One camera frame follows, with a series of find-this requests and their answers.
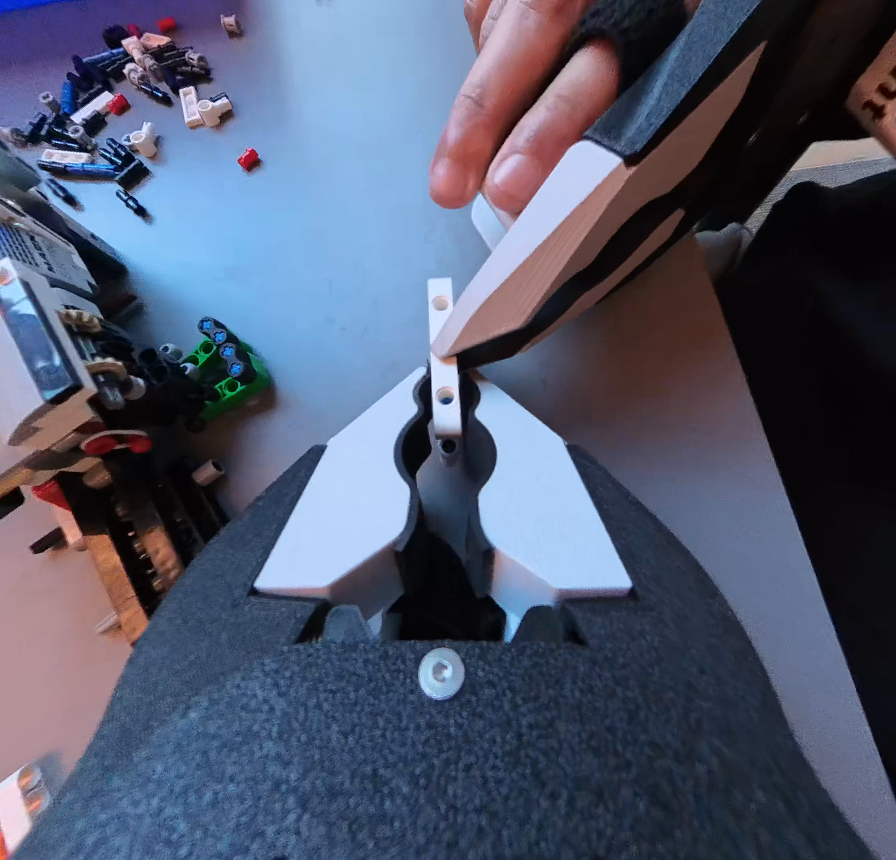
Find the white lego truck hood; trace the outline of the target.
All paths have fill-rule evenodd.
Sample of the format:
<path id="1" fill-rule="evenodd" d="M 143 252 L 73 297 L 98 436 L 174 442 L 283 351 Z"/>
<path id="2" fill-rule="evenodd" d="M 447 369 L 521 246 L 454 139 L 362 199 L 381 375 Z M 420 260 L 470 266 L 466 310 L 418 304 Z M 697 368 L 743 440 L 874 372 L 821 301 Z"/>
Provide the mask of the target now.
<path id="1" fill-rule="evenodd" d="M 1 257 L 89 301 L 122 282 L 118 252 L 62 211 L 38 171 L 1 142 Z"/>

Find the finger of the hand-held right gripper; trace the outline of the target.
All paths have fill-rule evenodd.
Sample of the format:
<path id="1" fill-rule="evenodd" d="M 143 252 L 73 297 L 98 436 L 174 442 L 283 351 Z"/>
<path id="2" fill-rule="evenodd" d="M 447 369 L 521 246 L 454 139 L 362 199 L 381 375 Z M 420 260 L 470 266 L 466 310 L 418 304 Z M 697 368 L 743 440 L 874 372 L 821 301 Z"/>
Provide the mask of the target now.
<path id="1" fill-rule="evenodd" d="M 520 355 L 556 330 L 536 323 L 556 291 L 633 215 L 686 177 L 686 143 L 663 141 L 628 167 L 581 140 L 559 162 L 469 283 L 431 349 L 466 368 Z"/>
<path id="2" fill-rule="evenodd" d="M 462 371 L 507 360 L 534 347 L 561 326 L 596 306 L 643 272 L 687 234 L 696 219 L 686 212 L 674 212 L 643 239 L 636 227 L 646 225 L 646 213 L 638 213 L 624 225 L 609 243 L 579 272 L 567 279 L 548 297 L 532 320 L 509 334 L 474 348 L 461 351 L 458 363 Z"/>

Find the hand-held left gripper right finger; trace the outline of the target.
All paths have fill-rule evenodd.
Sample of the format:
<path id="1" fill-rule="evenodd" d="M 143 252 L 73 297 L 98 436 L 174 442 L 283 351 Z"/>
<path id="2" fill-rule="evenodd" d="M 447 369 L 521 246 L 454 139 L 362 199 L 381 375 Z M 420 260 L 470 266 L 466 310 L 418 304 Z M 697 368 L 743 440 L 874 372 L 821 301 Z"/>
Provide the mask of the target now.
<path id="1" fill-rule="evenodd" d="M 476 496 L 465 567 L 476 595 L 503 611 L 503 640 L 532 608 L 631 597 L 570 447 L 484 376 L 471 381 L 465 462 Z"/>

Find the person's right hand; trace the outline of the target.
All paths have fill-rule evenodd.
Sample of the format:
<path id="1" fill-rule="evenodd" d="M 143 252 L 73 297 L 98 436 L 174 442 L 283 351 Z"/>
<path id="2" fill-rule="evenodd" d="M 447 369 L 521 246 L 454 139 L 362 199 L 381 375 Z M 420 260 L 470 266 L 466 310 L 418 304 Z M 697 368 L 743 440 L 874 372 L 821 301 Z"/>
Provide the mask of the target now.
<path id="1" fill-rule="evenodd" d="M 434 151 L 429 192 L 458 209 L 483 194 L 517 214 L 615 101 L 613 44 L 590 39 L 565 59 L 598 0 L 464 0 L 476 49 Z"/>

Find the white lego brick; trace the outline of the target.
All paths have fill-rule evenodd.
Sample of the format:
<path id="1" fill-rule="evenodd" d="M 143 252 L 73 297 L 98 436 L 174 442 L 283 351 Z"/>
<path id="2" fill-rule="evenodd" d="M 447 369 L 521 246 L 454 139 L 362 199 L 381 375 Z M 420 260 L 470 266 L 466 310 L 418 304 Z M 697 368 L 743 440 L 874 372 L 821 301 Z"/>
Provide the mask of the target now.
<path id="1" fill-rule="evenodd" d="M 17 766 L 1 781 L 1 858 L 13 858 L 60 798 L 68 769 L 59 751 Z"/>

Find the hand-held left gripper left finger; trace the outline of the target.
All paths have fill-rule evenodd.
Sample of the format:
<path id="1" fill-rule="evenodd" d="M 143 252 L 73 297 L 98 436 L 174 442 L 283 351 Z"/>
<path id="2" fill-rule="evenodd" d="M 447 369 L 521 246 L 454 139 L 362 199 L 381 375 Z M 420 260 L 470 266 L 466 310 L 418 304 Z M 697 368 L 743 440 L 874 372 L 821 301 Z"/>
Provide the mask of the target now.
<path id="1" fill-rule="evenodd" d="M 326 640 L 397 639 L 389 612 L 428 575 L 416 478 L 429 456 L 428 385 L 428 369 L 415 369 L 330 438 L 253 583 L 327 606 Z"/>

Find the person's dark clothing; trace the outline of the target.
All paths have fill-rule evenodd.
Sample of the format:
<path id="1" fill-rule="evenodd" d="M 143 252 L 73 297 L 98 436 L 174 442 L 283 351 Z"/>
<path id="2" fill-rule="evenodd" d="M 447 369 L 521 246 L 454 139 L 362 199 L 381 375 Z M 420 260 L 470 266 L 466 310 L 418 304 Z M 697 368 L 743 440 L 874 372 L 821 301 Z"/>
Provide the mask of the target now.
<path id="1" fill-rule="evenodd" d="M 797 182 L 699 241 L 894 787 L 894 168 Z"/>

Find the white lego beam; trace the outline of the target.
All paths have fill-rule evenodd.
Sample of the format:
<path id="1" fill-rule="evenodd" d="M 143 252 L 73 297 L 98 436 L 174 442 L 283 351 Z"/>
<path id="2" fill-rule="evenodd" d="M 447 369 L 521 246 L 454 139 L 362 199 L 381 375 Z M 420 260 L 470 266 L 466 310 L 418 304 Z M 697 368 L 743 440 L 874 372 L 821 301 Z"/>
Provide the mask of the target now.
<path id="1" fill-rule="evenodd" d="M 434 352 L 434 342 L 453 309 L 452 279 L 444 277 L 428 280 L 427 312 L 432 429 L 438 458 L 446 467 L 454 465 L 462 455 L 461 379 L 456 358 L 442 359 L 439 357 Z"/>

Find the lego truck chassis assembly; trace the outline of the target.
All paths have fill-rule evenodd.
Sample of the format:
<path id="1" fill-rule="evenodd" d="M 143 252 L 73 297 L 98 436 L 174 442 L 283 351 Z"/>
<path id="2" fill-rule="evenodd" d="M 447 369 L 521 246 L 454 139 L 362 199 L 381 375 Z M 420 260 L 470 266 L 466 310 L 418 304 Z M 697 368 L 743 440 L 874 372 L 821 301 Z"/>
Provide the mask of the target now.
<path id="1" fill-rule="evenodd" d="M 86 552 L 111 606 L 98 630 L 130 644 L 227 523 L 174 440 L 203 406 L 182 356 L 2 259 L 2 518 L 26 501 L 51 512 L 29 552 Z"/>

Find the green and black lego assembly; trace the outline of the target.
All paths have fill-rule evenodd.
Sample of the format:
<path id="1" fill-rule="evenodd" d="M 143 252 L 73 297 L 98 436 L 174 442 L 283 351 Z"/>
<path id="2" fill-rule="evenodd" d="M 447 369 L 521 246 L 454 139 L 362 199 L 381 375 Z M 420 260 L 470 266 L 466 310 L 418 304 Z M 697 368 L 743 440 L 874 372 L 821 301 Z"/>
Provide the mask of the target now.
<path id="1" fill-rule="evenodd" d="M 197 329 L 199 344 L 179 362 L 203 399 L 194 418 L 196 426 L 249 404 L 272 385 L 263 360 L 227 325 L 206 315 L 199 319 Z"/>

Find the pile of small lego pieces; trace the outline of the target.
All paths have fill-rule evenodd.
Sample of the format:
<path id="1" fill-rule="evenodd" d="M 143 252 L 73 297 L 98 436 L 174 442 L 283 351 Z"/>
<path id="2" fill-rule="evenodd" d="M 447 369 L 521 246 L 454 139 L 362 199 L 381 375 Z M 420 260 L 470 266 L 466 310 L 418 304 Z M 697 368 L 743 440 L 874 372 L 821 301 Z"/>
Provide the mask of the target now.
<path id="1" fill-rule="evenodd" d="M 146 162 L 159 151 L 158 128 L 143 122 L 122 138 L 102 138 L 110 119 L 132 109 L 131 90 L 166 109 L 179 107 L 189 129 L 217 128 L 234 115 L 225 91 L 200 97 L 212 81 L 207 56 L 174 38 L 174 18 L 157 21 L 154 31 L 134 23 L 105 27 L 106 50 L 73 56 L 59 92 L 39 96 L 39 109 L 23 126 L 3 126 L 12 148 L 39 152 L 37 170 L 50 191 L 65 203 L 79 201 L 64 180 L 105 182 L 131 194 L 151 175 Z"/>

